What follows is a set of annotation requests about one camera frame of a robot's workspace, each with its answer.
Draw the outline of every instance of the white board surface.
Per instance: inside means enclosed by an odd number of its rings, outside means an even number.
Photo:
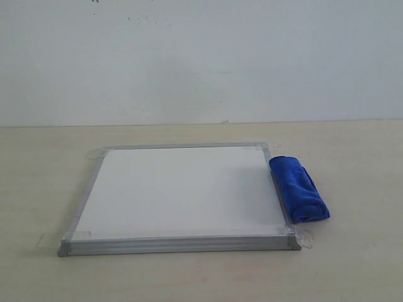
[[[269,174],[256,147],[111,150],[72,240],[277,234]]]

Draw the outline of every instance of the blue microfiber cloth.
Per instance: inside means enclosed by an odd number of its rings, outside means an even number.
[[[294,221],[310,222],[330,217],[308,172],[294,157],[278,156],[269,161],[288,216]]]

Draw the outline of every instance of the rolled cloth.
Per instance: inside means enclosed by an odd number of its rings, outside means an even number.
[[[288,216],[294,223],[323,220],[330,212],[298,159],[278,156],[269,161]]]

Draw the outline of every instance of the wooden table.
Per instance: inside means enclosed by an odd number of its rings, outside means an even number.
[[[332,217],[301,226],[312,249],[56,256],[92,150],[247,141],[314,179]],[[401,120],[2,128],[0,301],[402,301],[402,213]]]

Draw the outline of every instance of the white wall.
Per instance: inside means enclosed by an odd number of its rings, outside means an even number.
[[[401,0],[0,0],[0,126],[403,118]]]

